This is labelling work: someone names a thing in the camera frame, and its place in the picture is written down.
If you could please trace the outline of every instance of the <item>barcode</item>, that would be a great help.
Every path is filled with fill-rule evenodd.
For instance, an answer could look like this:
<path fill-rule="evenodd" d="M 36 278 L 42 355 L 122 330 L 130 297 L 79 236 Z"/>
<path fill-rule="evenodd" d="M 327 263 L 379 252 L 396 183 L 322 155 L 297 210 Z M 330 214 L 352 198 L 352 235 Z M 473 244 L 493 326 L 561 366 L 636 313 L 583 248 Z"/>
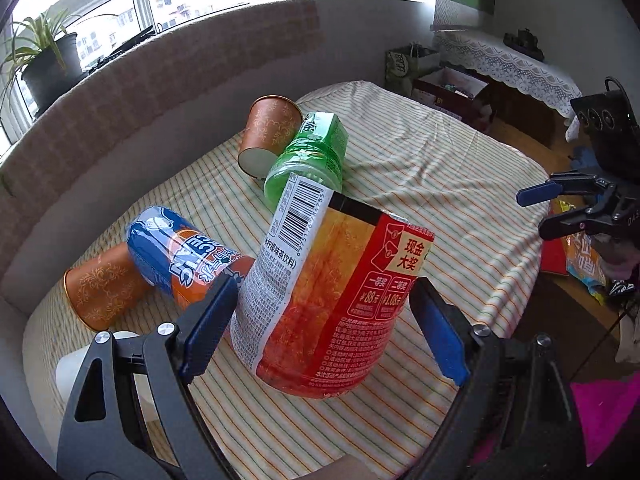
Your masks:
<path fill-rule="evenodd" d="M 308 182 L 298 181 L 298 187 L 289 200 L 289 208 L 280 226 L 278 238 L 296 252 L 300 252 L 306 229 L 322 197 L 322 189 Z"/>

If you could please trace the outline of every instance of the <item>cardboard box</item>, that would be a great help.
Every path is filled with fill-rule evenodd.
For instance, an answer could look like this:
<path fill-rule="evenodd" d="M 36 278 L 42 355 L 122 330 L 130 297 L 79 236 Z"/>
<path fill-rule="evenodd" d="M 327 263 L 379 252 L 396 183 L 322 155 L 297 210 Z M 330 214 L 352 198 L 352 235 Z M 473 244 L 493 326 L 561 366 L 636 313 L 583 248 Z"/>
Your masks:
<path fill-rule="evenodd" d="M 457 91 L 444 88 L 452 85 Z M 476 100 L 478 94 L 488 85 L 469 74 L 459 72 L 450 67 L 444 67 L 419 79 L 414 79 L 411 99 L 439 110 L 470 126 L 478 126 L 478 121 L 489 117 L 486 110 L 482 111 L 482 103 Z M 484 131 L 485 127 L 476 128 Z"/>

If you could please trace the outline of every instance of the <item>mattress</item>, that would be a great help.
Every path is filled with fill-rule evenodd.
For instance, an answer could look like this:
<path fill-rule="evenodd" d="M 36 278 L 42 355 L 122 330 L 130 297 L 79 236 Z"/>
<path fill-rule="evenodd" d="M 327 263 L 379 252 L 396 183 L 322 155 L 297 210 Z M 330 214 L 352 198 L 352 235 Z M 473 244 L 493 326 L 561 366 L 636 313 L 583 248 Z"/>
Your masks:
<path fill-rule="evenodd" d="M 517 190 L 546 179 L 517 150 L 431 108 L 369 82 L 319 89 L 303 112 L 335 112 L 349 133 L 347 195 L 436 233 L 422 275 L 473 322 L 509 336 L 529 299 L 540 260 L 537 225 L 546 212 L 515 203 Z M 145 208 L 163 205 L 210 237 L 256 256 L 271 221 L 260 185 L 236 164 L 239 135 L 153 189 L 80 258 L 123 241 Z M 114 330 L 146 333 L 179 314 L 153 291 Z M 56 449 L 64 406 L 54 383 L 63 355 L 92 333 L 68 306 L 62 282 L 34 311 L 24 333 L 24 371 L 36 412 Z M 296 478 L 344 454 L 382 479 L 400 474 L 433 438 L 456 395 L 405 305 L 385 353 L 363 383 L 335 399 L 293 397 L 261 383 L 228 338 L 190 386 L 207 425 L 242 478 Z M 159 456 L 172 460 L 160 425 L 149 425 Z"/>

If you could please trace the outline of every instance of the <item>orange paper cup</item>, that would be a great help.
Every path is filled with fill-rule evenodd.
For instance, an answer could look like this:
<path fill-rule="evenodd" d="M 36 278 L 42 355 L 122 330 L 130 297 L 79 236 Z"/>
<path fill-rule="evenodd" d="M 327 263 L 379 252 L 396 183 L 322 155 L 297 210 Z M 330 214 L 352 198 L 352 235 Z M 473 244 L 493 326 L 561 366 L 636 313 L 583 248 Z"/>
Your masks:
<path fill-rule="evenodd" d="M 126 243 L 108 249 L 65 273 L 66 296 L 91 330 L 108 330 L 114 320 L 151 288 L 129 254 Z"/>
<path fill-rule="evenodd" d="M 302 112 L 286 97 L 266 95 L 254 101 L 238 153 L 240 169 L 254 178 L 266 178 L 301 124 Z"/>

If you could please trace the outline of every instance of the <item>green leaves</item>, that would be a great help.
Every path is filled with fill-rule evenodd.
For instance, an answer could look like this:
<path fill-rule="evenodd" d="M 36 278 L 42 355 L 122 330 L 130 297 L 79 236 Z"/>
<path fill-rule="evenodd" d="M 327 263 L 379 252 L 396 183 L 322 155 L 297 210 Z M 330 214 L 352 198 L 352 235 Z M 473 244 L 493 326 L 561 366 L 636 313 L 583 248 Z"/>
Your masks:
<path fill-rule="evenodd" d="M 4 44 L 11 43 L 11 52 L 4 58 L 2 63 L 0 63 L 0 70 L 2 70 L 7 63 L 11 65 L 8 70 L 8 81 L 6 85 L 4 85 L 2 92 L 0 92 L 0 108 L 2 108 L 4 100 L 14 86 L 20 70 L 33 61 L 43 50 L 51 48 L 62 69 L 66 70 L 62 54 L 56 45 L 56 36 L 61 32 L 68 34 L 65 22 L 69 18 L 75 17 L 80 18 L 80 15 L 69 14 L 69 11 L 66 9 L 57 12 L 53 16 L 49 16 L 49 11 L 47 10 L 38 15 L 37 18 L 28 16 L 21 22 L 12 22 L 12 25 L 17 25 L 22 28 L 16 28 L 11 38 L 4 42 Z M 16 41 L 18 41 L 19 44 L 29 43 L 31 46 L 20 45 L 16 47 Z"/>

